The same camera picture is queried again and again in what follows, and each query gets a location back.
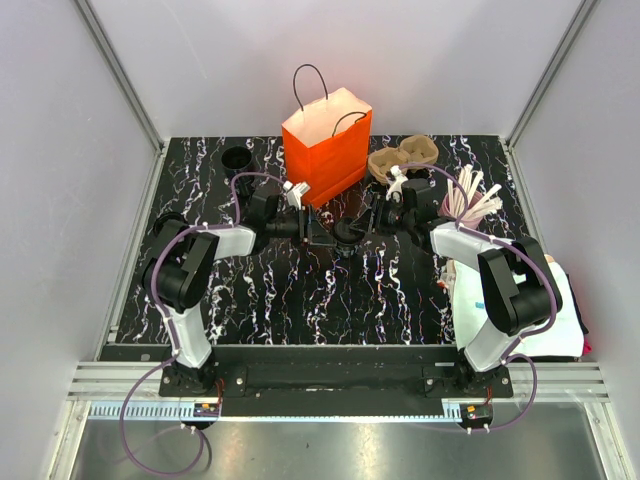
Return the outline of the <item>single black lid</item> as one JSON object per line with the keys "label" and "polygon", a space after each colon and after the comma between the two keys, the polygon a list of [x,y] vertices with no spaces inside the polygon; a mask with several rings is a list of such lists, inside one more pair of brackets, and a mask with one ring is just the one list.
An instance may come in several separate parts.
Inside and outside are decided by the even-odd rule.
{"label": "single black lid", "polygon": [[359,244],[364,233],[352,227],[353,217],[345,216],[334,223],[332,234],[339,245],[351,246]]}

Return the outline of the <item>orange paper bag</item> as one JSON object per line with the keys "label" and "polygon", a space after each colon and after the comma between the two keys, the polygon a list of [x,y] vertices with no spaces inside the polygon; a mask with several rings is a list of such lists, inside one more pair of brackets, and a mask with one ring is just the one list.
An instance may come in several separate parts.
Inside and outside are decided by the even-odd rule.
{"label": "orange paper bag", "polygon": [[304,204],[320,208],[364,178],[372,120],[371,105],[340,87],[281,124],[287,179],[309,186]]}

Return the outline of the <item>stack of black cups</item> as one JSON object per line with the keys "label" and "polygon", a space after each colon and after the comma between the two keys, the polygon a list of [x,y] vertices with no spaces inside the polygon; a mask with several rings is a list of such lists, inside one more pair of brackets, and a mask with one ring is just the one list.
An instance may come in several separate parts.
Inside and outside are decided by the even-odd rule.
{"label": "stack of black cups", "polygon": [[[221,164],[229,181],[240,173],[257,171],[252,152],[243,146],[233,146],[225,150]],[[254,177],[241,176],[235,181],[234,186],[239,197],[248,197],[254,192]]]}

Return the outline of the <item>single black cup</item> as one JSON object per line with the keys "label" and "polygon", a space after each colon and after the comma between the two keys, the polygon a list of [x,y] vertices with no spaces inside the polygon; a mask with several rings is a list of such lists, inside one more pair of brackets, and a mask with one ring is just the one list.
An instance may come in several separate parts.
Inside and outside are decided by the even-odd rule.
{"label": "single black cup", "polygon": [[338,242],[335,246],[336,254],[343,259],[352,258],[358,250],[357,244],[346,244]]}

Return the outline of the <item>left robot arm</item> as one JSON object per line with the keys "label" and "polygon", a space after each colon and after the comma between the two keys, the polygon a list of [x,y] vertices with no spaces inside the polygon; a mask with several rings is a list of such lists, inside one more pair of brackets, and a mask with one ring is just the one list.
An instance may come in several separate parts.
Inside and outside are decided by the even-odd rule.
{"label": "left robot arm", "polygon": [[163,367],[196,396],[215,386],[213,347],[205,333],[200,302],[214,263],[260,253],[273,239],[307,246],[334,247],[337,241],[301,202],[305,183],[285,184],[286,206],[268,188],[240,200],[236,226],[190,226],[179,214],[158,218],[155,243],[143,269],[141,286],[160,311],[171,342],[170,363]]}

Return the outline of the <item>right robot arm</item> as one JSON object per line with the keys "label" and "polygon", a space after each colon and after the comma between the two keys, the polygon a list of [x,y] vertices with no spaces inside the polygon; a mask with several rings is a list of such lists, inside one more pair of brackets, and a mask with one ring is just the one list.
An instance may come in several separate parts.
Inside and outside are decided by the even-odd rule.
{"label": "right robot arm", "polygon": [[517,345],[554,326],[563,300],[537,240],[469,229],[439,215],[432,197],[425,179],[395,184],[386,194],[375,194],[346,231],[357,238],[405,232],[423,250],[479,273],[487,320],[463,347],[464,365],[453,374],[457,390],[472,397],[488,387],[489,372],[513,359]]}

